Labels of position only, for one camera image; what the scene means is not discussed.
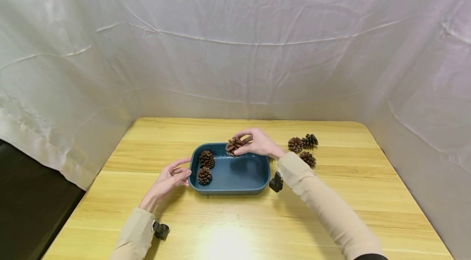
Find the sleeve cuff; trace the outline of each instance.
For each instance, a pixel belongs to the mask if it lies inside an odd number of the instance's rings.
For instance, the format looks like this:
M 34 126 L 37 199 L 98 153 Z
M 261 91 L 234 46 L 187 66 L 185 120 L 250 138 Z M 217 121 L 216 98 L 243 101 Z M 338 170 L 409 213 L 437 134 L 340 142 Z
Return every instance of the sleeve cuff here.
M 152 229 L 154 220 L 154 214 L 141 208 L 134 208 L 128 220 L 124 223 L 118 242 L 133 242 L 135 245 L 150 247 L 152 235 L 154 234 Z
M 289 152 L 278 160 L 278 169 L 283 181 L 290 187 L 304 177 L 315 176 L 309 165 L 294 152 Z

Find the pine cone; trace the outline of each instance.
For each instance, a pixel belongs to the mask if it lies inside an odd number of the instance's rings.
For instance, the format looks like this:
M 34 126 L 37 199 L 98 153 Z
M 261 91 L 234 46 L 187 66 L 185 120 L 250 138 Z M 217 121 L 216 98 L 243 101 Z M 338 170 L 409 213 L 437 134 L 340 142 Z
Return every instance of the pine cone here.
M 201 167 L 214 167 L 214 156 L 210 151 L 202 151 L 198 157 Z
M 302 152 L 299 157 L 311 168 L 316 167 L 316 158 L 310 152 Z
M 303 141 L 299 137 L 288 140 L 288 149 L 292 152 L 300 152 L 303 149 Z
M 235 156 L 234 151 L 241 148 L 244 144 L 238 137 L 233 137 L 226 145 L 226 152 L 228 155 Z
M 314 146 L 318 145 L 317 137 L 314 134 L 306 134 L 306 137 L 302 139 L 303 146 L 306 149 L 313 149 Z
M 208 167 L 202 167 L 198 171 L 198 182 L 202 185 L 208 184 L 213 176 L 211 175 L 211 170 Z

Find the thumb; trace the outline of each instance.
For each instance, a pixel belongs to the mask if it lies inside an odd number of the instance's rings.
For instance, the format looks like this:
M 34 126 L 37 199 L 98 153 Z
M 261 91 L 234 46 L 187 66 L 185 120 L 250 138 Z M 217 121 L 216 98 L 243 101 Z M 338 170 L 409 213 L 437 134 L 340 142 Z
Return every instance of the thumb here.
M 242 154 L 245 154 L 245 153 L 247 153 L 247 152 L 251 152 L 252 148 L 253 148 L 253 145 L 252 145 L 252 144 L 247 145 L 247 146 L 242 146 L 241 148 L 236 149 L 236 150 L 234 151 L 234 154 L 235 154 L 236 156 L 242 155 Z
M 181 182 L 182 180 L 186 180 L 188 178 L 188 176 L 190 176 L 190 174 L 191 174 L 191 170 L 186 170 L 186 171 L 183 171 L 179 174 L 175 174 L 172 177 L 172 182 L 174 184 L 177 184 L 178 182 Z

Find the wooden table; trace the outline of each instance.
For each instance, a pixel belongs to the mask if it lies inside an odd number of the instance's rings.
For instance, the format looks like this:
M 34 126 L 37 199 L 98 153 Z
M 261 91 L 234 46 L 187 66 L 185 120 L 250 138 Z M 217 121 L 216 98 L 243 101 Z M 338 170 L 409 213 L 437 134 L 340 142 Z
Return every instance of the wooden table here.
M 453 259 L 365 126 L 354 122 L 140 118 L 130 127 L 43 259 L 107 259 L 123 223 L 164 165 L 202 143 L 260 127 L 286 149 L 314 133 L 316 174 L 378 236 L 390 260 Z M 276 162 L 272 163 L 272 176 Z M 176 189 L 156 215 L 171 228 L 146 259 L 343 259 L 288 188 L 256 196 Z

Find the hand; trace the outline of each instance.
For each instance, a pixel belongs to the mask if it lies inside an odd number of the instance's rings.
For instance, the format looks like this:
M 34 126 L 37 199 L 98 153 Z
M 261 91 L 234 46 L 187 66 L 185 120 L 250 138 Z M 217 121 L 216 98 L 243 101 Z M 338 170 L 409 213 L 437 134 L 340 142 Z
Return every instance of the hand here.
M 252 128 L 242 130 L 236 133 L 234 137 L 241 139 L 245 135 L 248 135 L 248 137 L 242 140 L 244 146 L 235 150 L 234 154 L 242 155 L 246 152 L 254 152 L 259 155 L 268 155 L 276 160 L 285 155 L 285 152 L 260 129 Z
M 176 168 L 189 161 L 190 158 L 181 159 L 165 166 L 157 177 L 157 180 L 155 180 L 154 184 L 142 199 L 139 208 L 152 212 L 157 204 L 162 202 L 164 198 L 170 194 L 174 187 L 182 185 L 189 186 L 188 176 L 190 176 L 191 170 L 184 167 Z

